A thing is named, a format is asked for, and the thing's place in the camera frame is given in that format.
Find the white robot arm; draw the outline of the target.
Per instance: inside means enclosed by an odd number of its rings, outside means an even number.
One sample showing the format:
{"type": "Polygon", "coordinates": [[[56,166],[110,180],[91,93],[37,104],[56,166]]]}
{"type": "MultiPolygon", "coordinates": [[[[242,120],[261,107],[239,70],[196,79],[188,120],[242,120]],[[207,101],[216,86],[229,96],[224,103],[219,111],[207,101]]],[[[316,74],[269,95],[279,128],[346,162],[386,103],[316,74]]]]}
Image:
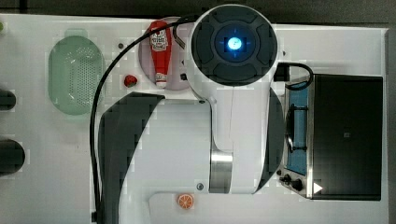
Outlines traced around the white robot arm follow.
{"type": "Polygon", "coordinates": [[[184,99],[131,92],[101,117],[99,224],[149,224],[157,193],[252,194],[268,157],[272,24],[236,5],[209,9],[185,45],[184,99]]]}

